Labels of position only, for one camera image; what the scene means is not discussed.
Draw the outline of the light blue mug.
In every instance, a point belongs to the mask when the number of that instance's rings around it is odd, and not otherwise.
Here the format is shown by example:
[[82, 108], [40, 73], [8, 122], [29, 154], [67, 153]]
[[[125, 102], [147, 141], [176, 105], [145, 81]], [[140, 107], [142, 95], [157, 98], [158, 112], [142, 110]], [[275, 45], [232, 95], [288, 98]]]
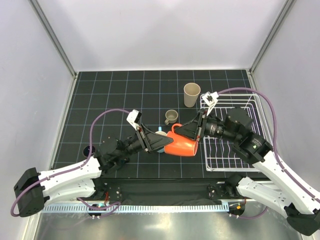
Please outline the light blue mug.
[[[158, 131], [156, 131], [155, 133], [159, 134], [159, 135], [162, 135], [162, 136], [166, 136], [167, 135], [166, 132], [162, 131], [162, 127], [161, 126], [158, 127]], [[164, 153], [165, 150], [164, 150], [164, 148], [160, 148], [157, 152], [161, 154], [161, 153]]]

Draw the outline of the orange mug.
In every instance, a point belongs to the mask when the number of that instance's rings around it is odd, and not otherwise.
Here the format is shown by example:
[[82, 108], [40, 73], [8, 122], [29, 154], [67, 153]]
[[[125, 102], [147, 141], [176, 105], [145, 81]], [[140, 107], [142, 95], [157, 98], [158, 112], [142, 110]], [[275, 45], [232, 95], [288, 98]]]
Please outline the orange mug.
[[164, 152], [169, 155], [180, 157], [194, 157], [198, 150], [198, 142], [176, 133], [176, 128], [181, 127], [175, 123], [166, 136], [173, 139], [173, 142], [164, 147]]

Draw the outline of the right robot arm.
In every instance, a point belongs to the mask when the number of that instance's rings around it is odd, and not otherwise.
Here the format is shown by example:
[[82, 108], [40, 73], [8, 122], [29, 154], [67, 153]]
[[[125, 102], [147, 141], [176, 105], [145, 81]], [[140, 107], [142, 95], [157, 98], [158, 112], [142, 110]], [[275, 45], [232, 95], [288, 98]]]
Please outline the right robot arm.
[[231, 108], [224, 120], [211, 116], [202, 108], [194, 119], [173, 127], [173, 131], [195, 141], [212, 137], [231, 142], [235, 155], [263, 173], [280, 191], [249, 177], [233, 175], [225, 182], [226, 194], [230, 198], [242, 196], [256, 200], [285, 217], [297, 232], [311, 236], [320, 229], [319, 191], [279, 157], [274, 144], [252, 131], [252, 122], [247, 111], [241, 107]]

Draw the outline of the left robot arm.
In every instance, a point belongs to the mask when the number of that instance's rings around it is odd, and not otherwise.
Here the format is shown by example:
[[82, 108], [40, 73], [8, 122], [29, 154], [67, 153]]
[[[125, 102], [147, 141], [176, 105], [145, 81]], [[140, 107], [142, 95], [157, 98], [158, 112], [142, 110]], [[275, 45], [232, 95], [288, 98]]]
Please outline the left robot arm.
[[44, 207], [74, 198], [101, 200], [106, 187], [101, 177], [128, 163], [130, 156], [139, 152], [156, 152], [171, 145], [173, 138], [155, 133], [140, 125], [135, 134], [126, 140], [107, 137], [86, 160], [54, 170], [27, 169], [13, 187], [15, 201], [10, 214], [29, 217]]

